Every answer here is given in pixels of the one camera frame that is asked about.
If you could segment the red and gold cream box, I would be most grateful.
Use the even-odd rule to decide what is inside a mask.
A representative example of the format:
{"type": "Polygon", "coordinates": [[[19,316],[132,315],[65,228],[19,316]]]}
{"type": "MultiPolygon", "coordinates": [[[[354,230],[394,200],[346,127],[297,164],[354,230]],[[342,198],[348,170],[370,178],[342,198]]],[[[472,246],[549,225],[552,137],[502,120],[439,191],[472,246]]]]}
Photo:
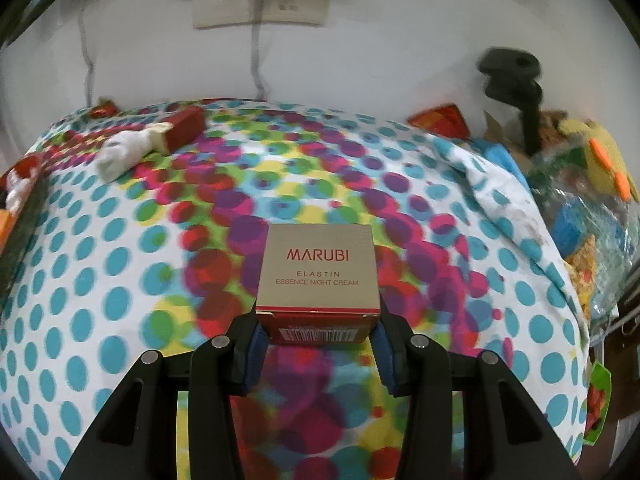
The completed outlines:
{"type": "Polygon", "coordinates": [[[255,312],[275,344],[361,344],[381,313],[370,226],[270,226],[255,312]]]}

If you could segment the white wall socket plate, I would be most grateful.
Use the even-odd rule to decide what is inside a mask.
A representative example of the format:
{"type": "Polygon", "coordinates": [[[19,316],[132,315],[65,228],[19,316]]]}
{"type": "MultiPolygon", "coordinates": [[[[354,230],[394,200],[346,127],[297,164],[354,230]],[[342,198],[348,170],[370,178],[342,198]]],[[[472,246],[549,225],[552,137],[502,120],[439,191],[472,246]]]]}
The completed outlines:
{"type": "Polygon", "coordinates": [[[331,0],[193,0],[195,29],[268,24],[323,26],[331,0]]]}

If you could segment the clear bag of toys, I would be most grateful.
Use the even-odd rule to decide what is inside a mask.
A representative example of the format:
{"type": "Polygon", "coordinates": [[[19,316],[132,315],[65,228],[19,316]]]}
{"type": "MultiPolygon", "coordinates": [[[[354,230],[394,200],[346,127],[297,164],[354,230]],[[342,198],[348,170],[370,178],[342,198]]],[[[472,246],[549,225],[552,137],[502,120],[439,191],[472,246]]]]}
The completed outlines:
{"type": "Polygon", "coordinates": [[[639,257],[639,206],[596,190],[580,146],[536,154],[527,181],[588,321],[604,318],[639,257]]]}

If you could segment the red snack packet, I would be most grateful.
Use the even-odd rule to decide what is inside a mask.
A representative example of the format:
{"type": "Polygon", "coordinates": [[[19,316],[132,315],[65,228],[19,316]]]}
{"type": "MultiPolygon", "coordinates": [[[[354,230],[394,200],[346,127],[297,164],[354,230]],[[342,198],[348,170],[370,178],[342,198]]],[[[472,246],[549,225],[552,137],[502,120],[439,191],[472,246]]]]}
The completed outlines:
{"type": "Polygon", "coordinates": [[[447,139],[465,140],[470,137],[469,127],[457,105],[445,104],[422,110],[408,118],[408,124],[422,131],[447,139]]]}

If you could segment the yellow knitted plush toy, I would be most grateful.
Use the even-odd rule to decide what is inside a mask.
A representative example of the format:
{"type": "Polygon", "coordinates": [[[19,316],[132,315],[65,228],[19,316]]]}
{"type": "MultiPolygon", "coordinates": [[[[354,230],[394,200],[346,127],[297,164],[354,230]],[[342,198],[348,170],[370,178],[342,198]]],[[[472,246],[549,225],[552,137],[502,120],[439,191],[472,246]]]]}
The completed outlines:
{"type": "Polygon", "coordinates": [[[638,203],[638,188],[608,130],[592,120],[565,118],[559,122],[558,131],[567,139],[584,142],[588,178],[597,192],[616,196],[625,203],[638,203]]]}

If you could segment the green snack packet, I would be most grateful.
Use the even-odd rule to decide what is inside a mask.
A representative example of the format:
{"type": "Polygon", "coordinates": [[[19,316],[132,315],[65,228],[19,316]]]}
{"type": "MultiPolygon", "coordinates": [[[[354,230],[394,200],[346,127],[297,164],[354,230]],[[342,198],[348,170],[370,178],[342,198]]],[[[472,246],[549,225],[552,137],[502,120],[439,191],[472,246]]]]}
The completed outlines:
{"type": "Polygon", "coordinates": [[[595,445],[605,425],[612,396],[611,372],[599,361],[594,362],[587,396],[585,445],[595,445]]]}

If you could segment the black clamp stand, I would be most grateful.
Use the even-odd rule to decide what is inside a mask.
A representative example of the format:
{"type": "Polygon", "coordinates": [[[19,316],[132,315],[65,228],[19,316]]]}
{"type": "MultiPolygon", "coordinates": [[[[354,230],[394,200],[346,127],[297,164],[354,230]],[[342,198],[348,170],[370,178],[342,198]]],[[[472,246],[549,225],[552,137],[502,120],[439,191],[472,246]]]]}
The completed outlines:
{"type": "Polygon", "coordinates": [[[477,64],[487,77],[485,94],[489,99],[520,111],[525,153],[533,156],[541,150],[540,104],[542,89],[539,61],[529,52],[510,48],[489,48],[477,64]]]}

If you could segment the small red box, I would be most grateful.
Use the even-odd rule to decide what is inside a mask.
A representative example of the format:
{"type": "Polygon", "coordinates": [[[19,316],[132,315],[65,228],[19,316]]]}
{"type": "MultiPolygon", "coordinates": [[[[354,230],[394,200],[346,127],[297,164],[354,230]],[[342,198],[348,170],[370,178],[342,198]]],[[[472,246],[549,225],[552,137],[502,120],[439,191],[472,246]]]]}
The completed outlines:
{"type": "Polygon", "coordinates": [[[164,155],[175,153],[200,136],[205,126],[205,110],[188,106],[154,125],[154,148],[164,155]]]}

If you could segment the white sock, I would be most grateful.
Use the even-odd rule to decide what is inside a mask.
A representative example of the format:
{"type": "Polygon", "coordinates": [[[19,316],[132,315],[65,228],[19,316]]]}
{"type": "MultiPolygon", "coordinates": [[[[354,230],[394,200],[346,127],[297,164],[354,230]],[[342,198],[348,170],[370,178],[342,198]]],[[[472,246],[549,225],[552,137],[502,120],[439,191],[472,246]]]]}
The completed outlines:
{"type": "Polygon", "coordinates": [[[96,173],[105,183],[117,180],[151,152],[168,154],[169,122],[149,124],[142,130],[122,130],[108,138],[94,159],[96,173]]]}

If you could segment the polka dot bed sheet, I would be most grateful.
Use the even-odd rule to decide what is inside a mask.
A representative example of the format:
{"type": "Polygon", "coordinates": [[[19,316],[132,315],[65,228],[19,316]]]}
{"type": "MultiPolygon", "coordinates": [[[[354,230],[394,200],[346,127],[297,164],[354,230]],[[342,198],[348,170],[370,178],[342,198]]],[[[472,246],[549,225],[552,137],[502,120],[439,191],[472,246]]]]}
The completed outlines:
{"type": "Polygon", "coordinates": [[[219,100],[192,142],[107,180],[106,151],[177,110],[81,110],[30,147],[46,192],[1,307],[1,427],[29,474],[62,476],[143,352],[193,351],[257,309],[280,340],[231,403],[247,477],[392,478],[409,407],[369,341],[284,316],[377,302],[451,352],[495,353],[579,460],[586,320],[511,165],[401,122],[219,100]]]}

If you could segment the red candy wrapper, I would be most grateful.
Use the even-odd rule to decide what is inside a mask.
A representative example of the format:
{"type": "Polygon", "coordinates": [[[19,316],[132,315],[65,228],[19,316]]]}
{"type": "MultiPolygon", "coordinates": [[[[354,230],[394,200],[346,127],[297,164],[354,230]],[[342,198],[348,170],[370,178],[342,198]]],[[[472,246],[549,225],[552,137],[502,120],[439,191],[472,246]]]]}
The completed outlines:
{"type": "Polygon", "coordinates": [[[111,99],[99,100],[98,104],[89,110],[92,120],[111,118],[120,113],[120,108],[111,99]]]}

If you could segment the light blue cloth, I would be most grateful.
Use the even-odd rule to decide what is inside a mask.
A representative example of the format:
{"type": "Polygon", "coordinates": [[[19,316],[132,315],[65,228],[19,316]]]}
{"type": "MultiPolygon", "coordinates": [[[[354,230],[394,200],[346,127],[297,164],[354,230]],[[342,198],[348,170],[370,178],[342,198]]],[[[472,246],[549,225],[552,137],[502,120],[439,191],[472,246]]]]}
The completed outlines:
{"type": "Polygon", "coordinates": [[[480,151],[483,157],[496,166],[506,170],[509,174],[512,174],[527,192],[532,192],[520,167],[502,144],[492,143],[483,139],[475,139],[473,145],[480,151]]]}

